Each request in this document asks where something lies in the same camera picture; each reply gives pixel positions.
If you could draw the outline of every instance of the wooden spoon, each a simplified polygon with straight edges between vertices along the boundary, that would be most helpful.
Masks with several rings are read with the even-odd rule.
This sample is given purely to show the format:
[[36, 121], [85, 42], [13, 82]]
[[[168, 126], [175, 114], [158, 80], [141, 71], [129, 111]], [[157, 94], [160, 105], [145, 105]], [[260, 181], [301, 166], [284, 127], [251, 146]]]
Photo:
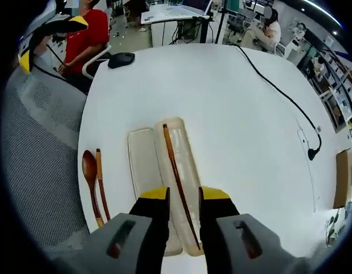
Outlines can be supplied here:
[[97, 163], [96, 163], [95, 157], [88, 150], [86, 150], [83, 153], [82, 171], [83, 171], [84, 177], [86, 178], [88, 187], [90, 188], [92, 208], [95, 213], [97, 225], [98, 225], [98, 227], [102, 227], [103, 226], [103, 219], [101, 217], [100, 210], [98, 209], [98, 205], [97, 205], [97, 201], [96, 201], [96, 192], [95, 192], [95, 183], [96, 183], [96, 176], [97, 176]]

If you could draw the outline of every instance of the clear plastic tray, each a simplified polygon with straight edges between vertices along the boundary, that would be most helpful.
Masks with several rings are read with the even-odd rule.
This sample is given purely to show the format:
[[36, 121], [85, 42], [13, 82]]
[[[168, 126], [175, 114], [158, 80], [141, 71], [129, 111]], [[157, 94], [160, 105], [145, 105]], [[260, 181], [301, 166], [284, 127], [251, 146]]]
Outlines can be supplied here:
[[[181, 184], [191, 215], [193, 227], [201, 249], [198, 249], [193, 233], [186, 218], [177, 188], [171, 161], [169, 159], [167, 145], [164, 139], [163, 124], [167, 124], [171, 137], [175, 161], [180, 175]], [[196, 171], [195, 161], [191, 153], [191, 147], [187, 138], [185, 125], [182, 119], [172, 118], [156, 123], [155, 125], [156, 151], [163, 184], [171, 189], [171, 215], [175, 224], [179, 239], [184, 249], [191, 256], [204, 254], [200, 241], [199, 219], [199, 187], [200, 179]]]
[[[135, 197], [138, 198], [144, 192], [162, 187], [153, 129], [143, 128], [130, 132], [128, 152]], [[182, 246], [171, 218], [168, 228], [169, 238], [164, 256], [182, 253]]]

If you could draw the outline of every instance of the white chair armrest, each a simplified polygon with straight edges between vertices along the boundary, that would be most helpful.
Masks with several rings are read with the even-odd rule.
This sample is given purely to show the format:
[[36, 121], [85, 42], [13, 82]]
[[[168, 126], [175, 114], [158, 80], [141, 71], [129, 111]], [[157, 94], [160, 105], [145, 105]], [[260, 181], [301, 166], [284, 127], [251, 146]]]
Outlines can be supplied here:
[[93, 80], [94, 77], [93, 77], [92, 75], [88, 74], [88, 72], [87, 72], [87, 67], [88, 67], [90, 64], [92, 64], [94, 61], [96, 61], [98, 58], [100, 58], [102, 55], [104, 55], [105, 53], [107, 53], [107, 52], [110, 50], [110, 48], [111, 48], [111, 45], [107, 44], [107, 45], [106, 45], [106, 48], [105, 48], [103, 51], [101, 51], [99, 54], [97, 54], [96, 56], [92, 57], [89, 61], [87, 61], [87, 62], [83, 65], [83, 67], [82, 67], [82, 74], [83, 74], [84, 76], [86, 76], [87, 78], [90, 78], [91, 80]]

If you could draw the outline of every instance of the monitor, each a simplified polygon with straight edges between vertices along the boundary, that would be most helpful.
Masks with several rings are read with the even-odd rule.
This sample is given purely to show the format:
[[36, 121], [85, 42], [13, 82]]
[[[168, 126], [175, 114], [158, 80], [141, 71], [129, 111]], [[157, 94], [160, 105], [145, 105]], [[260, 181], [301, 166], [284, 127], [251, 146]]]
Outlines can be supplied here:
[[182, 7], [201, 15], [206, 15], [210, 9], [212, 0], [183, 0]]

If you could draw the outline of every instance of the desk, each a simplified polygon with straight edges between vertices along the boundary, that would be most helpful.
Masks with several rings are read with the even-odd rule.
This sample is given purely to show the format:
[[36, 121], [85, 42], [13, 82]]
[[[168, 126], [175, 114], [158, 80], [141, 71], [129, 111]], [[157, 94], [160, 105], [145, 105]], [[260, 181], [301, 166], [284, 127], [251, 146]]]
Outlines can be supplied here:
[[170, 6], [169, 4], [152, 5], [149, 7], [149, 11], [141, 14], [141, 24], [150, 25], [166, 21], [188, 20], [193, 17], [209, 18], [208, 15], [200, 15], [186, 9], [181, 9], [182, 14], [179, 15], [170, 14], [170, 10], [176, 8], [180, 9], [178, 6]]
[[258, 4], [257, 2], [252, 3], [250, 7], [247, 6], [247, 5], [246, 5], [245, 7], [246, 7], [247, 9], [253, 10], [253, 11], [259, 13], [259, 14], [263, 14], [264, 11], [265, 11], [265, 6], [263, 6], [263, 5], [261, 5], [261, 4]]
[[[238, 49], [191, 44], [135, 53], [133, 64], [111, 70], [102, 63], [92, 83], [79, 133], [78, 180], [90, 232], [97, 229], [81, 172], [84, 150], [102, 151], [103, 182], [111, 216], [135, 202], [127, 135], [164, 118], [184, 119], [201, 184], [228, 193], [280, 236], [295, 256], [324, 242], [335, 194], [335, 133], [319, 97], [284, 58], [245, 49], [256, 67], [290, 95], [320, 126], [322, 148], [302, 114], [252, 69]], [[97, 190], [98, 201], [101, 201]], [[105, 216], [99, 203], [102, 216]], [[204, 256], [165, 257], [163, 273], [206, 273]]]
[[[169, 5], [153, 5], [150, 6], [150, 11], [143, 13], [141, 15], [141, 23], [145, 25], [151, 24], [151, 30], [152, 30], [152, 44], [153, 47], [159, 47], [162, 46], [162, 41], [163, 41], [163, 46], [168, 46], [172, 42], [172, 35], [176, 30], [177, 27], [177, 20], [185, 20], [185, 19], [192, 19], [193, 16], [195, 16], [195, 13], [191, 12], [193, 15], [190, 16], [178, 16], [177, 18], [172, 16], [165, 16], [163, 13], [166, 12], [166, 8], [169, 8], [171, 6]], [[207, 27], [207, 34], [206, 34], [206, 41], [205, 43], [211, 43], [215, 41], [216, 39], [216, 34], [217, 30], [219, 27], [219, 22], [221, 20], [221, 13], [218, 13], [217, 11], [212, 10], [214, 13], [214, 21], [210, 22], [210, 26]], [[226, 29], [226, 18], [224, 18], [224, 21], [222, 22], [222, 29], [220, 32], [220, 38], [219, 39], [219, 44], [222, 44], [222, 38], [224, 37]], [[199, 39], [195, 39], [193, 41], [194, 43], [199, 43]]]

